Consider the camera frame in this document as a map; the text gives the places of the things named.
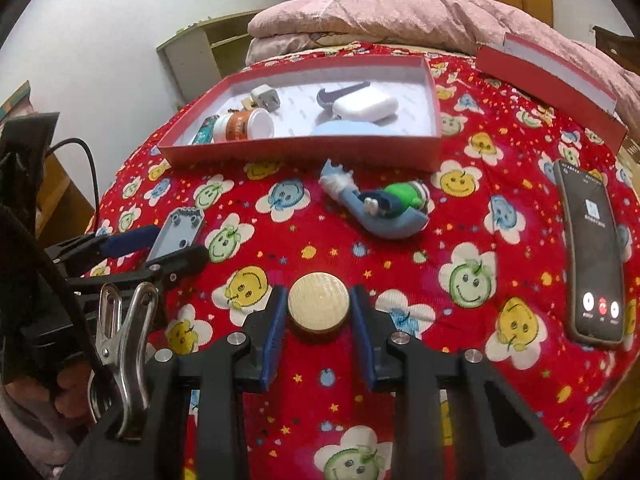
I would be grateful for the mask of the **blue green toy figure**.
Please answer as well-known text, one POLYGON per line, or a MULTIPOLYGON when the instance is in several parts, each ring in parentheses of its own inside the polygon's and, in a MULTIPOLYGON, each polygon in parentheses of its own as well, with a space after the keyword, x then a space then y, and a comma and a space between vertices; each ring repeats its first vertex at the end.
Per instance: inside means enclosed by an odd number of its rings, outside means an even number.
POLYGON ((431 195, 423 181, 395 182, 385 188, 360 190, 353 174, 328 159, 321 169, 319 183, 363 229, 386 240, 404 240, 426 228, 431 195))

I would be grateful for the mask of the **red smiley flower bedspread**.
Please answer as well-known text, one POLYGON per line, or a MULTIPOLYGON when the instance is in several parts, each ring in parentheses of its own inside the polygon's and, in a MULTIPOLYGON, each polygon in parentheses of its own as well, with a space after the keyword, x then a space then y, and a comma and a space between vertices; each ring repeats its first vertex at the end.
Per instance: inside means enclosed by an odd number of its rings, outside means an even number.
POLYGON ((567 114, 481 74, 469 56, 430 51, 442 162, 424 174, 424 231, 381 240, 323 192, 316 162, 221 162, 174 169, 153 134, 118 170, 100 207, 116 234, 204 212, 213 260, 166 299, 156 348, 197 352, 239 328, 277 285, 326 272, 362 285, 373 307, 430 348, 483 351, 574 458, 600 479, 639 422, 639 204, 625 168, 567 114), (583 347, 564 333, 567 258, 552 165, 601 179, 620 224, 624 342, 583 347))

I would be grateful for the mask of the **white earbuds case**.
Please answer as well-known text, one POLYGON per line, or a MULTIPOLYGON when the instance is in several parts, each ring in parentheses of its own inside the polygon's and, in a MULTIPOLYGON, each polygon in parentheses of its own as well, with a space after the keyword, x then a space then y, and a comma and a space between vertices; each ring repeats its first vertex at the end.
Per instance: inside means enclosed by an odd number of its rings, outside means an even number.
POLYGON ((375 84, 341 96, 332 105, 335 116, 352 122, 379 122, 398 111, 396 96, 375 84))

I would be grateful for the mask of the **round wooden disc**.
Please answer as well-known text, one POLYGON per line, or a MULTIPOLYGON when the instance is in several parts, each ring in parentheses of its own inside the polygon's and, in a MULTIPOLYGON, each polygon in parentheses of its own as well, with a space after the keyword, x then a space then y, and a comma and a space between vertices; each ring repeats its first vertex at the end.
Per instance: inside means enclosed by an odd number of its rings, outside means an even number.
POLYGON ((307 333, 337 330, 349 311, 346 285, 333 274, 312 272, 296 280, 288 292, 288 314, 307 333))

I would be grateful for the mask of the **grey plastic building plate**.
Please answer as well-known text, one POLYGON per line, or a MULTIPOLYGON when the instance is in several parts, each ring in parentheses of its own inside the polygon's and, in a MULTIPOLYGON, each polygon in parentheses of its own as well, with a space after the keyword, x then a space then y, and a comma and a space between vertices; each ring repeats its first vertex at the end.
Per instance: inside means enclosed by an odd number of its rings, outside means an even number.
POLYGON ((147 263, 190 247, 198 238, 205 214, 195 207, 179 207, 171 211, 149 252, 147 263))

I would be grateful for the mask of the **white USB wall charger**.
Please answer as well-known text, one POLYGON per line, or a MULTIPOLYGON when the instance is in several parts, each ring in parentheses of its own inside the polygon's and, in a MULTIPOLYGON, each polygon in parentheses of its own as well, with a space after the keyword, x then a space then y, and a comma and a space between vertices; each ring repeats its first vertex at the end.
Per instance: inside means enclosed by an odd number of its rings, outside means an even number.
POLYGON ((261 84, 250 90, 250 98, 254 104, 263 108, 269 113, 273 113, 281 106, 280 96, 275 88, 269 84, 261 84))

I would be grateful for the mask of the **light blue round lid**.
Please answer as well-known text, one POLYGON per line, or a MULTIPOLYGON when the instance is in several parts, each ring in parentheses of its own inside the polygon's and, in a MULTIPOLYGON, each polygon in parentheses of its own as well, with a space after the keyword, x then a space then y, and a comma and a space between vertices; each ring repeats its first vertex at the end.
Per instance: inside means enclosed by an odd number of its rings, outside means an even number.
POLYGON ((397 136, 393 128, 380 126, 374 122, 353 122, 352 120, 334 119, 314 127, 311 136, 397 136))

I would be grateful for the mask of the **dark wooden headboard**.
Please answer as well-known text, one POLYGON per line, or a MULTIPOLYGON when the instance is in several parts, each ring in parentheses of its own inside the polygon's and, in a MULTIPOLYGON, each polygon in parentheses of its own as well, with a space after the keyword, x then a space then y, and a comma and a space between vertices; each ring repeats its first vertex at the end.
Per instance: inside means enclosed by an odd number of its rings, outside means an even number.
POLYGON ((600 26, 593 26, 592 30, 596 37, 596 47, 600 51, 626 70, 640 74, 639 38, 620 36, 600 26))

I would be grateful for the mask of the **black smartphone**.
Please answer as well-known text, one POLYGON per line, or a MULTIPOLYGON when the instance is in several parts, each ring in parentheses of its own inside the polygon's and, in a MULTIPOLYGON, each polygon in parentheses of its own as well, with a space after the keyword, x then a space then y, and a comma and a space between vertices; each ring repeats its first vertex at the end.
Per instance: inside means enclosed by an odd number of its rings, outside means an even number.
POLYGON ((601 180, 564 159, 553 163, 567 248, 566 329, 581 344, 617 346, 624 334, 623 263, 601 180))

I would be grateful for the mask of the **red shallow box tray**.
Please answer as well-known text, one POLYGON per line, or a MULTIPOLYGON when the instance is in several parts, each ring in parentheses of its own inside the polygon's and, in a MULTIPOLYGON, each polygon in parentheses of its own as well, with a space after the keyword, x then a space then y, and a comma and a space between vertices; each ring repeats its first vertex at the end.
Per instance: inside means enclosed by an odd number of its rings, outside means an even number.
POLYGON ((422 56, 374 54, 299 58, 291 63, 254 67, 210 88, 157 144, 171 166, 197 162, 309 159, 364 162, 373 166, 433 172, 442 158, 440 111, 435 84, 422 56), (203 120, 238 108, 250 90, 269 84, 281 106, 271 113, 274 136, 203 145, 191 141, 203 120), (341 119, 317 101, 320 91, 337 92, 354 84, 384 87, 398 99, 395 115, 375 122, 397 136, 311 136, 314 127, 341 119))

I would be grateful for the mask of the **pink folded quilt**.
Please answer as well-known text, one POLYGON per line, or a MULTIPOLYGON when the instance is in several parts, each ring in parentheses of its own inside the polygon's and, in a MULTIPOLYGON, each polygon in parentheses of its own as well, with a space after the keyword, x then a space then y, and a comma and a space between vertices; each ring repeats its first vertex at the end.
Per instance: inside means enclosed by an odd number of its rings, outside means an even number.
POLYGON ((247 26, 246 65, 352 41, 405 44, 473 55, 510 32, 600 79, 617 99, 629 135, 639 136, 639 76, 590 46, 568 39, 528 13, 496 0, 288 0, 247 26))

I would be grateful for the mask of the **metal spring clamp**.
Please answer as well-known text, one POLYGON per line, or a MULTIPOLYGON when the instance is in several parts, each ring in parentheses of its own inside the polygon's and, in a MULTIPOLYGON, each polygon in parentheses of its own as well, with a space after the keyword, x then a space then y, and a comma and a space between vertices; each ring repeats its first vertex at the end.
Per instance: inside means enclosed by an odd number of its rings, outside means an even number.
POLYGON ((158 290, 142 282, 128 306, 112 283, 102 286, 96 321, 96 354, 104 373, 92 373, 88 401, 97 422, 115 404, 122 408, 107 434, 118 440, 138 440, 150 405, 144 374, 145 352, 158 305, 158 290))

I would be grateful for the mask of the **white orange pill bottle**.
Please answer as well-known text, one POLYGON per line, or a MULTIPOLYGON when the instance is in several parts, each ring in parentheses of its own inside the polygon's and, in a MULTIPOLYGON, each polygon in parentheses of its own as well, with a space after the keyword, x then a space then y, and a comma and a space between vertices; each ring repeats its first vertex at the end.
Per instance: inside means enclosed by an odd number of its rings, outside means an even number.
POLYGON ((213 142, 269 139, 274 136, 271 115, 262 108, 227 113, 216 119, 213 142))

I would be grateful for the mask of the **beige wooden shelf unit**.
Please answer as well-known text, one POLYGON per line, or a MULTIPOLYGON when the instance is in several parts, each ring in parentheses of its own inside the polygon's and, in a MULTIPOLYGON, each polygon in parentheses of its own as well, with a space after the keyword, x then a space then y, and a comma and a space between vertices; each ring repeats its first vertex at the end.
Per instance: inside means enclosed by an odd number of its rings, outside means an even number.
POLYGON ((259 10, 209 18, 179 29, 156 48, 177 96, 189 103, 245 66, 248 23, 259 10))

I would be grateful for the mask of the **red box lid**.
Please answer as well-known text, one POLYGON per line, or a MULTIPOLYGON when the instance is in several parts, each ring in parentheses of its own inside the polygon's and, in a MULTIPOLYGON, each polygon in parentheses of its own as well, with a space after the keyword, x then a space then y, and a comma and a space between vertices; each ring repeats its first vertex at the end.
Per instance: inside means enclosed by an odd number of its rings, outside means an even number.
POLYGON ((603 82, 559 55, 508 32, 501 44, 482 44, 476 67, 562 110, 617 152, 627 127, 615 116, 617 98, 603 82))

